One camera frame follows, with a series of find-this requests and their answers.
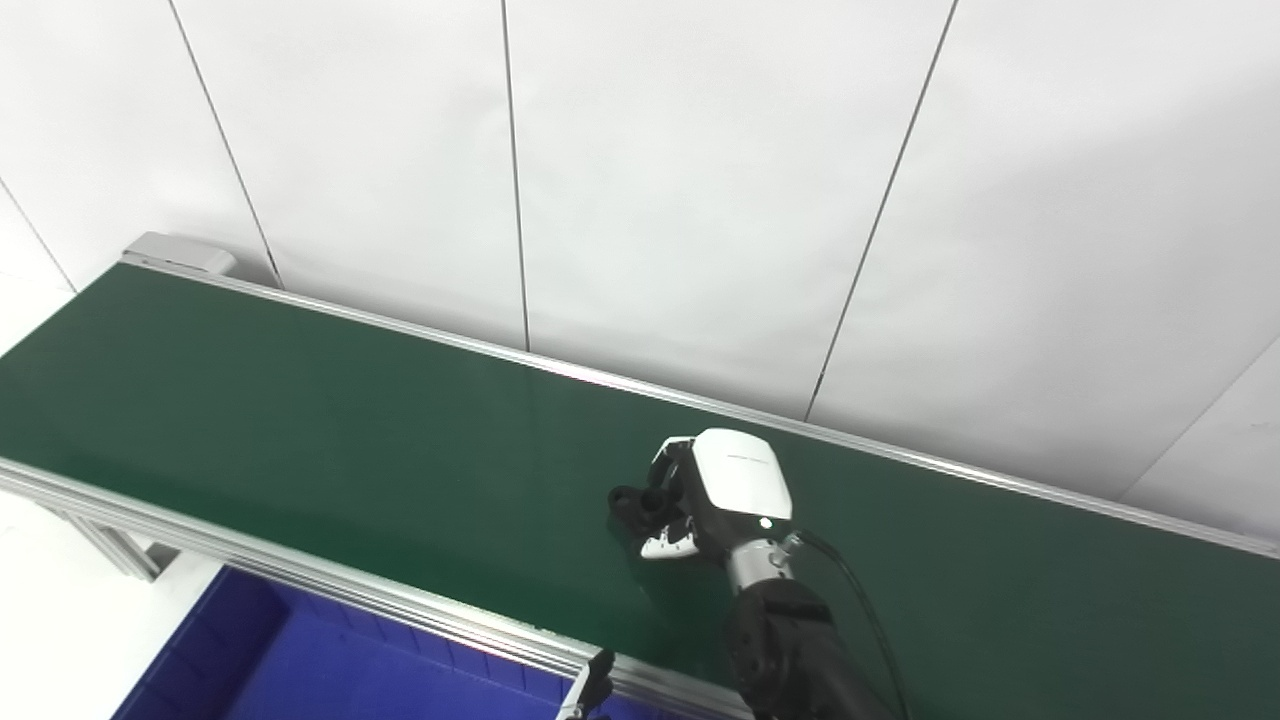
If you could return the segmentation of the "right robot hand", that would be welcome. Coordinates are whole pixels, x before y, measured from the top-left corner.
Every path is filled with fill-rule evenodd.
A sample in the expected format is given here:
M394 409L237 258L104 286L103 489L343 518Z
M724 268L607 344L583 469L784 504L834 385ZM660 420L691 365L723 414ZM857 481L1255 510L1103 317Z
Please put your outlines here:
M794 525L794 501L774 450L740 430L668 438L650 464L646 489L675 495L682 514L645 533L639 556L648 561L701 556L722 565L736 550L778 541Z

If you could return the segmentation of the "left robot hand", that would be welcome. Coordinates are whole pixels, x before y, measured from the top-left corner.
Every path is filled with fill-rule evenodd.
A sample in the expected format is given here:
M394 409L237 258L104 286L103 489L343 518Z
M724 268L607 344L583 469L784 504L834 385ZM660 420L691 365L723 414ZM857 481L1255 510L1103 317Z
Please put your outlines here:
M556 719L590 719L613 693L611 673L616 655L600 650L586 661L575 676L557 710Z

